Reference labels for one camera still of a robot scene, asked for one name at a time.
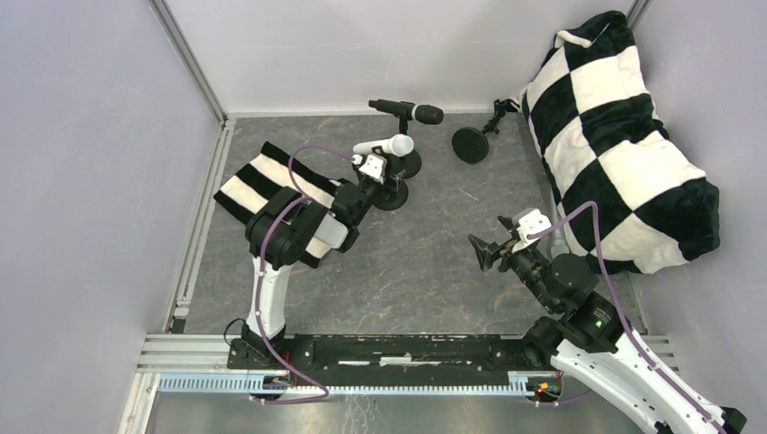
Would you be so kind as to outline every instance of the cable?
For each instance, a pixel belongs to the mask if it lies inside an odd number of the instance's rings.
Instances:
[[[610,290],[610,296],[612,297],[612,303],[615,305],[615,311],[618,313],[618,319],[620,320],[620,324],[623,326],[623,331],[626,333],[626,335],[629,337],[629,340],[634,345],[634,348],[639,351],[639,355],[647,362],[650,369],[658,373],[661,378],[669,385],[671,388],[673,388],[679,395],[681,395],[685,401],[689,402],[690,405],[692,405],[698,413],[700,413],[705,420],[708,420],[711,425],[716,428],[716,430],[719,431],[720,434],[727,434],[727,432],[724,430],[722,425],[719,424],[716,420],[713,419],[711,413],[706,411],[703,406],[701,406],[695,398],[690,396],[682,387],[677,384],[677,382],[674,381],[674,379],[671,378],[670,375],[668,375],[665,371],[660,369],[658,367],[658,364],[652,360],[652,357],[649,356],[649,354],[645,351],[643,348],[643,345],[639,344],[639,341],[637,340],[636,336],[634,336],[631,326],[629,325],[629,321],[626,319],[626,312],[623,310],[623,306],[620,304],[620,301],[618,300],[618,292],[615,290],[615,287],[612,285],[612,281],[610,280],[610,275],[607,272],[607,266],[604,263],[604,258],[602,257],[601,253],[601,235],[599,231],[599,206],[597,206],[597,203],[595,201],[588,201],[575,210],[573,212],[569,213],[567,216],[565,216],[563,219],[561,219],[559,222],[553,224],[550,228],[540,231],[538,233],[534,233],[531,235],[527,235],[528,240],[536,240],[538,238],[544,237],[545,235],[548,235],[554,231],[559,230],[559,228],[562,228],[566,223],[580,215],[582,212],[586,211],[588,208],[592,208],[592,220],[593,220],[593,228],[594,228],[594,243],[596,244],[596,250],[597,250],[597,260],[599,261],[600,265],[600,271],[601,274],[604,276],[605,283],[607,284],[607,288]]]
[[[266,401],[261,400],[260,402],[262,404],[274,404],[274,405],[283,405],[283,404],[300,404],[300,403],[307,403],[307,402],[317,402],[322,401],[328,396],[330,396],[330,391],[325,387],[324,385],[320,384],[315,379],[309,377],[305,373],[299,371],[298,369],[294,368],[293,365],[288,363],[285,359],[282,358],[277,353],[277,350],[274,349],[274,347],[271,345],[271,342],[269,342],[269,338],[266,337],[266,330],[264,329],[263,322],[261,321],[261,287],[263,285],[263,278],[266,274],[266,248],[269,246],[269,241],[271,241],[271,236],[274,234],[274,231],[277,230],[277,226],[279,226],[280,223],[282,223],[282,219],[288,215],[288,212],[291,212],[293,208],[296,208],[302,203],[310,202],[310,198],[308,196],[301,196],[295,201],[291,202],[286,206],[277,217],[274,219],[274,222],[269,227],[269,230],[266,232],[266,235],[264,235],[264,239],[261,242],[261,248],[259,252],[259,270],[258,270],[258,279],[256,281],[256,303],[255,303],[255,309],[256,309],[256,326],[259,328],[259,335],[261,336],[261,339],[263,340],[264,345],[266,346],[267,350],[269,350],[270,354],[281,364],[285,367],[288,371],[296,375],[297,377],[303,379],[306,382],[309,382],[310,384],[317,386],[319,389],[322,390],[322,395],[319,396],[310,396],[307,398],[297,398],[295,400],[289,400],[289,401]]]
[[[305,192],[298,185],[298,183],[296,182],[296,178],[295,178],[295,176],[293,174],[293,160],[296,159],[296,156],[298,155],[298,153],[300,153],[302,151],[306,151],[307,149],[319,149],[320,151],[329,152],[330,154],[333,154],[333,155],[335,155],[335,156],[337,156],[339,158],[343,158],[343,159],[348,160],[348,161],[352,161],[352,157],[344,155],[344,154],[341,154],[340,152],[334,151],[333,149],[328,149],[326,147],[313,146],[313,145],[300,147],[300,148],[296,149],[296,151],[293,154],[290,154],[290,158],[288,158],[288,176],[290,176],[290,181],[293,183],[293,186],[296,187],[296,190],[299,193],[301,193],[301,194],[305,195],[306,197],[308,197],[309,199],[311,199],[311,196],[307,192]]]
[[[226,340],[226,332],[228,332],[229,329],[232,328],[232,326],[234,326],[234,323],[236,323],[237,321],[242,321],[243,323],[245,323],[244,318],[234,318],[232,321],[229,322],[229,324],[226,325],[226,328],[223,329],[223,341],[229,346],[232,346],[232,343]]]
[[[306,149],[320,149],[323,151],[327,151],[331,154],[334,154],[336,156],[339,156],[341,158],[344,158],[345,160],[351,160],[351,157],[344,156],[340,153],[337,153],[334,150],[326,149],[321,146],[303,146],[299,149],[297,149],[293,154],[290,155],[290,158],[288,159],[288,175],[290,176],[290,181],[293,183],[293,186],[296,187],[296,190],[298,190],[302,196],[296,199],[295,201],[291,202],[286,206],[274,219],[274,222],[271,224],[269,229],[266,232],[266,235],[264,235],[264,239],[261,242],[260,252],[259,252],[259,270],[258,270],[258,279],[256,281],[256,302],[255,302],[255,312],[256,312],[256,326],[259,328],[259,334],[261,336],[261,339],[263,340],[264,345],[266,346],[267,350],[269,350],[270,354],[277,360],[282,366],[284,366],[289,372],[293,373],[297,377],[303,379],[306,382],[309,382],[310,384],[318,387],[320,390],[322,390],[322,395],[319,396],[311,396],[307,398],[297,398],[295,400],[289,400],[289,401],[266,401],[261,400],[260,402],[262,404],[274,404],[274,405],[284,405],[284,404],[300,404],[300,403],[308,403],[308,402],[317,402],[322,401],[328,396],[330,396],[330,391],[327,389],[326,386],[320,384],[317,380],[309,377],[305,373],[299,371],[296,369],[292,364],[288,363],[285,359],[283,359],[278,353],[277,350],[274,349],[274,347],[271,345],[271,342],[269,341],[269,338],[266,337],[266,330],[264,329],[263,322],[261,321],[260,317],[260,304],[261,304],[261,287],[263,286],[263,277],[266,274],[266,249],[267,246],[269,246],[269,241],[271,241],[271,237],[274,234],[274,231],[277,229],[279,224],[282,222],[282,219],[285,218],[286,215],[288,215],[289,212],[293,210],[293,208],[296,208],[302,203],[311,203],[312,198],[305,192],[299,185],[298,182],[296,182],[296,178],[293,174],[293,161],[295,160],[296,155],[304,151]],[[234,321],[231,321],[231,323],[227,326],[227,329],[229,326],[233,325],[237,319]]]

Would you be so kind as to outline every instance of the metal frame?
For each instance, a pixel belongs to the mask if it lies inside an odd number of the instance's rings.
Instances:
[[[227,340],[238,337],[226,336]],[[505,335],[520,339],[520,335]],[[642,336],[650,349],[672,370],[677,363],[668,338],[663,335]],[[226,367],[230,347],[218,335],[148,335],[138,359],[128,403],[120,423],[119,434],[146,432],[158,392],[226,392],[250,393],[260,387],[267,375],[284,375],[283,370],[232,370]],[[423,394],[423,395],[516,395],[530,378],[551,377],[553,372],[509,372],[509,387],[473,386],[452,388],[331,388],[333,394]],[[315,393],[305,387],[289,393]]]
[[[185,255],[182,262],[178,265],[174,279],[174,297],[166,310],[165,331],[172,330],[174,321],[186,319],[189,314],[189,306],[194,294],[194,284],[197,281],[197,271],[200,268],[200,262],[203,259],[203,250],[208,238],[208,230],[211,227],[213,218],[213,192],[221,184],[223,169],[226,166],[226,157],[229,155],[229,146],[232,143],[232,134],[234,133],[234,124],[236,118],[226,121],[223,129],[220,130],[213,152],[211,153],[211,163],[205,173],[205,182],[200,189],[197,198],[197,206],[194,212],[194,219],[189,230],[189,238],[184,249]]]
[[[642,21],[650,3],[652,3],[652,0],[634,0],[634,3],[629,8],[629,12],[626,14],[629,28],[632,31],[637,30],[637,26]]]
[[[181,32],[181,28],[178,26],[178,22],[173,17],[170,6],[168,6],[166,0],[149,0],[149,4],[155,11],[157,19],[166,30],[168,39],[170,39],[170,42],[173,44],[176,52],[178,52],[178,56],[181,58],[181,62],[186,67],[189,75],[192,76],[192,80],[194,80],[194,84],[197,86],[197,89],[199,89],[203,94],[203,98],[205,99],[205,104],[208,106],[208,109],[210,109],[211,113],[213,113],[213,116],[223,124],[228,118],[226,111],[224,111],[218,98],[216,98],[215,92],[213,92],[213,87],[211,87],[210,82],[208,82],[208,79],[205,78],[203,69],[200,67],[200,63],[194,57],[192,48],[189,46],[189,42]]]

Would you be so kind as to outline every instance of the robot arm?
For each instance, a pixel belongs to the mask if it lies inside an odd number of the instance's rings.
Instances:
[[[406,139],[410,146],[406,146],[404,151],[412,151],[412,140],[409,137]],[[250,253],[253,255],[254,279],[251,311],[242,326],[241,337],[262,357],[267,356],[263,339],[275,341],[285,334],[285,297],[290,272],[305,250],[311,250],[312,243],[321,241],[331,249],[345,252],[359,236],[357,225],[371,206],[393,210],[407,200],[407,186],[400,178],[400,154],[407,155],[408,152],[401,152],[401,146],[396,149],[387,147],[392,142],[400,145],[401,141],[401,135],[397,135],[389,140],[355,146],[357,153],[365,153],[363,156],[355,155],[353,160],[358,184],[339,185],[330,212],[320,203],[313,202],[299,206],[283,218],[272,233],[266,249],[266,269],[260,291],[258,285],[262,244],[282,210],[298,199],[300,194],[284,187],[248,222],[245,238],[250,242]],[[258,312],[256,297],[260,297]],[[265,336],[260,335],[258,316]]]
[[[740,411],[702,397],[649,350],[637,330],[624,330],[615,306],[593,292],[598,279],[583,258],[568,253],[549,261],[535,247],[537,240],[527,239],[528,234],[550,227],[548,218],[538,210],[525,210],[512,219],[498,219],[512,234],[511,240],[488,244],[469,235],[480,267],[492,268],[500,259],[500,271],[512,269],[549,314],[562,315],[558,320],[541,317],[523,338],[533,365],[550,365],[572,375],[648,434],[719,432],[712,422],[725,432],[741,432],[745,417]],[[654,366],[639,353],[628,333]],[[704,419],[662,375],[696,400],[711,414],[711,420]]]

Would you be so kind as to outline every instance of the gray floor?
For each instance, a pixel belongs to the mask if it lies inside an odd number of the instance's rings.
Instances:
[[[503,241],[496,216],[525,208],[549,210],[550,191],[520,115],[500,124],[490,156],[478,165],[458,160],[450,137],[481,127],[488,115],[448,115],[439,126],[412,123],[423,168],[408,180],[410,199],[396,212],[371,210],[346,254],[331,252],[319,269],[303,265],[290,278],[288,333],[522,334],[545,311],[513,273],[481,273],[467,234]],[[390,137],[388,116],[242,118],[234,129],[223,179],[254,158],[264,141],[292,151],[320,145],[349,151]],[[300,160],[328,177],[354,179],[347,163],[307,151]],[[185,333],[218,334],[246,316],[252,264],[243,226],[216,207],[205,244]],[[636,324],[638,309],[626,276],[615,277]]]

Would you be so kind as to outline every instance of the black and white checkered cushion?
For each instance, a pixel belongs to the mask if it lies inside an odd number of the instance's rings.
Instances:
[[[558,32],[520,99],[559,213],[599,204],[610,272],[653,273],[719,246],[719,191],[668,141],[625,15]],[[598,269],[591,211],[565,236]]]

